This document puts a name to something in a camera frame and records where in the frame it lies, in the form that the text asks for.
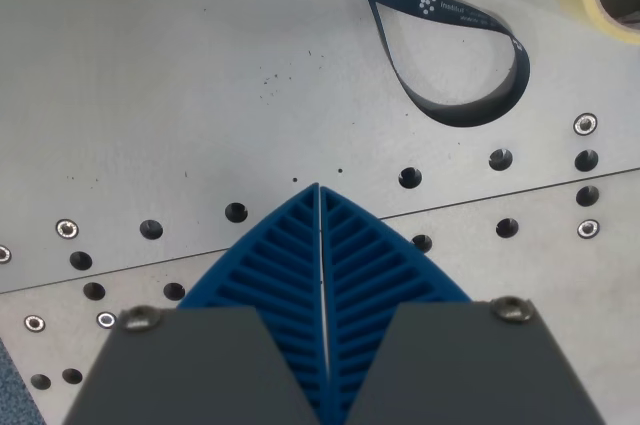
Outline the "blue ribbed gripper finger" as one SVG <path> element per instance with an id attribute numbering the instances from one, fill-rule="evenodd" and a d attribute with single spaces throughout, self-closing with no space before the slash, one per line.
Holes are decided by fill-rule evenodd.
<path id="1" fill-rule="evenodd" d="M 319 189 L 244 235 L 174 309 L 120 313 L 70 424 L 318 424 Z"/>
<path id="2" fill-rule="evenodd" d="M 599 424 L 534 304 L 474 301 L 413 243 L 321 192 L 336 424 Z"/>

